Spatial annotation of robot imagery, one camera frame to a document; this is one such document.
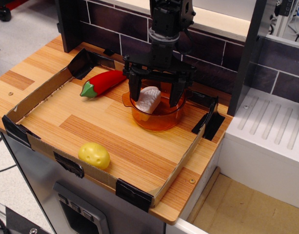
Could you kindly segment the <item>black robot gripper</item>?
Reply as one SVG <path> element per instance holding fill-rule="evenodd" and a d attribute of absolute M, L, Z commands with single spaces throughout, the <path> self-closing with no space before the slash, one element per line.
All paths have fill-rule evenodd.
<path fill-rule="evenodd" d="M 152 45 L 147 53 L 126 54 L 123 57 L 123 74 L 129 79 L 130 97 L 138 101 L 142 79 L 159 80 L 172 83 L 169 96 L 170 107 L 175 107 L 187 84 L 193 83 L 196 67 L 185 63 L 173 55 L 173 50 L 166 46 Z"/>

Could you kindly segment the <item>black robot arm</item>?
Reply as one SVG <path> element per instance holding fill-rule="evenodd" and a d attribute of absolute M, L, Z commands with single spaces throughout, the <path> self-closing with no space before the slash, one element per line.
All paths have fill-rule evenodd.
<path fill-rule="evenodd" d="M 171 84 L 169 105 L 174 107 L 185 89 L 192 86 L 196 67 L 178 60 L 173 50 L 179 47 L 180 33 L 188 33 L 196 13 L 190 0 L 152 0 L 150 12 L 150 52 L 125 55 L 123 74 L 129 80 L 130 97 L 134 101 L 140 98 L 144 79 Z"/>

